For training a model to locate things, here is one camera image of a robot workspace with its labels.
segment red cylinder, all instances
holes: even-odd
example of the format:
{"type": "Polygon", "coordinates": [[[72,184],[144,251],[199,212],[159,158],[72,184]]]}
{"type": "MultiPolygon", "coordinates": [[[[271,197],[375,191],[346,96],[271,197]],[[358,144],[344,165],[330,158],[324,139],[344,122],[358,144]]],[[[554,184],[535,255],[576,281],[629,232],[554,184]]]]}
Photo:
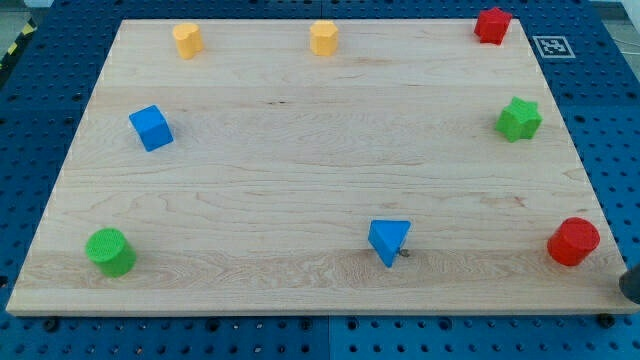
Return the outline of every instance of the red cylinder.
{"type": "Polygon", "coordinates": [[[587,220],[572,217],[563,221],[549,238],[549,255],[562,265],[576,266],[600,244],[600,234],[587,220]]]}

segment green cylinder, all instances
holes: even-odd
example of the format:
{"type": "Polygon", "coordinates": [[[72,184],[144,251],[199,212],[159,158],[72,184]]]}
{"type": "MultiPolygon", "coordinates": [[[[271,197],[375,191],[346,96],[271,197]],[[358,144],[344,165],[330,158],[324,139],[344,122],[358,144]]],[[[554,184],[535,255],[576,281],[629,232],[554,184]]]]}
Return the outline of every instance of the green cylinder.
{"type": "Polygon", "coordinates": [[[85,246],[85,253],[109,277],[128,273],[136,263],[136,253],[124,234],[113,228],[98,230],[91,235],[85,246]]]}

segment blue cube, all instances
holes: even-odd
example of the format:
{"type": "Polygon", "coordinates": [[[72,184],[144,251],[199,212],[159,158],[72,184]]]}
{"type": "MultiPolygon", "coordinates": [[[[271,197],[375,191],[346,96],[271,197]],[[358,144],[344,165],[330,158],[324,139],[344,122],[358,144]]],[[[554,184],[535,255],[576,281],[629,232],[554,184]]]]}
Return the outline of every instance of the blue cube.
{"type": "Polygon", "coordinates": [[[129,115],[129,120],[147,151],[153,151],[173,141],[169,124],[155,105],[129,115]]]}

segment red block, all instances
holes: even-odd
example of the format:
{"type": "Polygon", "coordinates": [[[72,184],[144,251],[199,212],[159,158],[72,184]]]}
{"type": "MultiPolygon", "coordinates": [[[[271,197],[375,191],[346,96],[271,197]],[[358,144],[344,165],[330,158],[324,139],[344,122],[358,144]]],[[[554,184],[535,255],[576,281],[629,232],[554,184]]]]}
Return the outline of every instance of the red block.
{"type": "Polygon", "coordinates": [[[576,266],[600,244],[598,229],[587,220],[568,218],[549,238],[549,255],[562,265],[576,266]]]}
{"type": "Polygon", "coordinates": [[[500,45],[502,44],[504,35],[507,33],[507,29],[509,29],[509,23],[512,17],[513,15],[497,7],[491,10],[480,11],[478,22],[473,32],[480,36],[481,43],[500,45]]]}

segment yellow block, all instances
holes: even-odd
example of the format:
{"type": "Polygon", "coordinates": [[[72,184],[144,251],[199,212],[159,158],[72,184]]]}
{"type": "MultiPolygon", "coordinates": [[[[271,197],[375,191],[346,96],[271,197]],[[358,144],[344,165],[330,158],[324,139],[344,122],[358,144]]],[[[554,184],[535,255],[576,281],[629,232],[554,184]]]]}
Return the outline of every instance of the yellow block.
{"type": "Polygon", "coordinates": [[[200,27],[194,23],[184,23],[173,28],[173,38],[176,40],[178,54],[183,59],[191,59],[204,48],[200,27]]]}
{"type": "Polygon", "coordinates": [[[333,21],[318,20],[311,28],[311,51],[319,56],[331,56],[338,49],[338,27],[333,21]]]}

